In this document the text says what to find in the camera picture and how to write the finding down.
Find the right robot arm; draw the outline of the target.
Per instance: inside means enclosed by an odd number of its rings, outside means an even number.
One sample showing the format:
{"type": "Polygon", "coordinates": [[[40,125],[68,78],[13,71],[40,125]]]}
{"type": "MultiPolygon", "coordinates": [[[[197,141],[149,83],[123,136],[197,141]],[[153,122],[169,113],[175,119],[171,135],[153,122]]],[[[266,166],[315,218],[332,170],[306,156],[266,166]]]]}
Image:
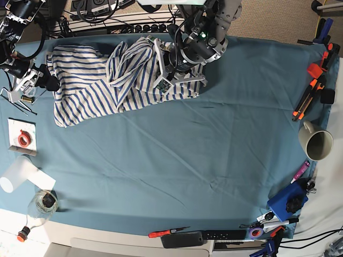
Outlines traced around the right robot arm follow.
{"type": "Polygon", "coordinates": [[[50,92],[59,90],[58,79],[51,75],[47,65],[35,66],[34,59],[42,51],[46,36],[47,24],[40,8],[45,1],[8,1],[6,15],[1,21],[1,69],[14,76],[15,79],[25,81],[33,87],[44,88],[50,92]],[[32,22],[41,27],[41,40],[37,50],[24,56],[15,50],[24,29],[32,22]]]}

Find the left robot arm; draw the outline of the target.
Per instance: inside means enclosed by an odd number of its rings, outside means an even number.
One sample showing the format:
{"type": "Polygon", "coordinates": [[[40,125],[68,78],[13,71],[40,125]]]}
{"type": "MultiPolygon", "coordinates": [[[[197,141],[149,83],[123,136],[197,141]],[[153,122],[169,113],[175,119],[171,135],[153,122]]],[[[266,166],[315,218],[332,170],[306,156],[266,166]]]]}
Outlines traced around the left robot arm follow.
{"type": "Polygon", "coordinates": [[[167,26],[174,46],[163,57],[169,78],[222,57],[228,46],[227,32],[232,21],[241,15],[242,2],[205,1],[200,6],[178,5],[177,8],[184,20],[180,25],[167,26]]]}

